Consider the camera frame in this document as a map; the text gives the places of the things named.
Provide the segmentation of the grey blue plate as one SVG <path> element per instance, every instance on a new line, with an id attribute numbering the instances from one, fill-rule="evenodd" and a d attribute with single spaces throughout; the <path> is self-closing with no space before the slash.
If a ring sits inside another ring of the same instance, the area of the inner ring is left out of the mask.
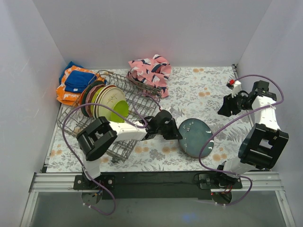
<path id="1" fill-rule="evenodd" d="M 178 130 L 183 137 L 178 141 L 179 146 L 185 154 L 193 158 L 199 158 L 201 148 L 213 135 L 208 125 L 196 118 L 184 120 Z"/>

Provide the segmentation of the lime green plate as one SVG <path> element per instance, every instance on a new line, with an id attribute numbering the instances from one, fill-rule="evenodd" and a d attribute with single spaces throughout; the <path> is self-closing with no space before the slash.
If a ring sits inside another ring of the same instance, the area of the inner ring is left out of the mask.
<path id="1" fill-rule="evenodd" d="M 125 100 L 121 100 L 116 103 L 116 105 L 113 107 L 113 110 L 116 111 L 119 115 L 121 115 L 124 118 L 127 118 L 129 115 L 129 106 L 128 103 Z M 112 112 L 109 118 L 112 122 L 117 123 L 124 123 L 125 120 L 118 116 L 116 113 Z"/>

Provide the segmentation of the cream and green plate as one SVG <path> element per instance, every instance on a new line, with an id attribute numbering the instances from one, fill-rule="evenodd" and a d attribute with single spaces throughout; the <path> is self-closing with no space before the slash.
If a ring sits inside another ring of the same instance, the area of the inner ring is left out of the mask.
<path id="1" fill-rule="evenodd" d="M 110 120 L 112 111 L 103 107 L 103 105 L 113 110 L 114 106 L 122 100 L 125 101 L 125 94 L 121 89 L 117 87 L 107 88 L 97 99 L 97 103 L 102 104 L 102 106 L 95 106 L 95 116 L 97 118 L 104 116 L 107 120 Z"/>

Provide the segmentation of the olive green dotted plate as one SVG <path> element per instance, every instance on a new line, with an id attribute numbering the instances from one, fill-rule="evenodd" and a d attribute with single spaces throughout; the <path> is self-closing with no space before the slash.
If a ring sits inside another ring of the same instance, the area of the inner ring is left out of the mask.
<path id="1" fill-rule="evenodd" d="M 95 103 L 95 101 L 96 101 L 96 99 L 97 99 L 99 93 L 100 93 L 104 88 L 105 88 L 105 86 L 100 87 L 100 88 L 95 92 L 95 94 L 94 94 L 94 96 L 93 96 L 93 98 L 92 98 L 92 101 L 91 101 L 92 103 Z M 95 109 L 95 106 L 94 106 L 94 105 L 91 105 L 91 106 L 90 106 L 90 111 L 91 111 L 91 115 L 92 115 L 93 118 L 95 118 L 94 109 Z"/>

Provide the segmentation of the dark teal plate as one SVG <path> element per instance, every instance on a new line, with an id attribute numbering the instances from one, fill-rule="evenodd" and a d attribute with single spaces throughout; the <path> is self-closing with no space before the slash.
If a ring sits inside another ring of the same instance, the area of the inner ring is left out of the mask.
<path id="1" fill-rule="evenodd" d="M 86 102 L 86 101 L 85 101 L 85 100 L 86 100 L 86 97 L 87 97 L 89 91 L 90 91 L 93 87 L 95 87 L 95 86 L 97 86 L 97 85 L 106 85 L 106 83 L 107 83 L 106 80 L 104 80 L 104 81 L 96 80 L 96 81 L 92 82 L 90 85 L 88 85 L 88 87 L 87 87 L 87 88 L 83 91 L 83 93 L 81 94 L 79 105 L 85 104 L 85 102 Z M 83 113 L 84 116 L 89 117 L 89 115 L 88 115 L 88 113 L 87 113 L 85 107 L 81 107 L 81 112 Z"/>

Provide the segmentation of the pink dotted plate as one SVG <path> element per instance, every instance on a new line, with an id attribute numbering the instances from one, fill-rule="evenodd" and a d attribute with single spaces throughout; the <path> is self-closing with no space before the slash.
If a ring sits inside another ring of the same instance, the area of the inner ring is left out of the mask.
<path id="1" fill-rule="evenodd" d="M 93 96 L 94 94 L 101 88 L 105 87 L 106 85 L 105 84 L 99 84 L 99 85 L 96 85 L 94 86 L 88 93 L 88 96 L 86 98 L 86 103 L 92 103 L 92 99 L 93 99 Z M 91 113 L 91 110 L 90 110 L 90 105 L 87 105 L 85 106 L 85 110 L 88 114 L 89 117 L 92 117 L 92 113 Z"/>

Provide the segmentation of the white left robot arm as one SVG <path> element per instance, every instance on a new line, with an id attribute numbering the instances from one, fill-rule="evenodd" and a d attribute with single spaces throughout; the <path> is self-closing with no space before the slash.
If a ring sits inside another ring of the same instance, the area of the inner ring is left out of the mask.
<path id="1" fill-rule="evenodd" d="M 100 186 L 101 171 L 98 161 L 115 142 L 151 140 L 157 135 L 165 140 L 183 139 L 175 119 L 166 110 L 131 123 L 108 121 L 105 117 L 95 119 L 76 136 L 84 159 L 84 183 L 90 189 Z"/>

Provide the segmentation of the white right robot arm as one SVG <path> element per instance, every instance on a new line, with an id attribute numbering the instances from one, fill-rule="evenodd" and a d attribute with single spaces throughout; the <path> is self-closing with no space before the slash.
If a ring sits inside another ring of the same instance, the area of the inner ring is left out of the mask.
<path id="1" fill-rule="evenodd" d="M 214 182 L 220 188 L 234 185 L 248 171 L 273 168 L 289 140 L 288 133 L 281 131 L 277 123 L 273 106 L 277 97 L 269 91 L 268 82 L 255 82 L 250 93 L 242 90 L 239 81 L 230 80 L 227 87 L 232 93 L 223 98 L 218 114 L 230 117 L 242 110 L 253 110 L 255 124 L 237 157 L 218 166 L 220 172 L 214 176 Z"/>

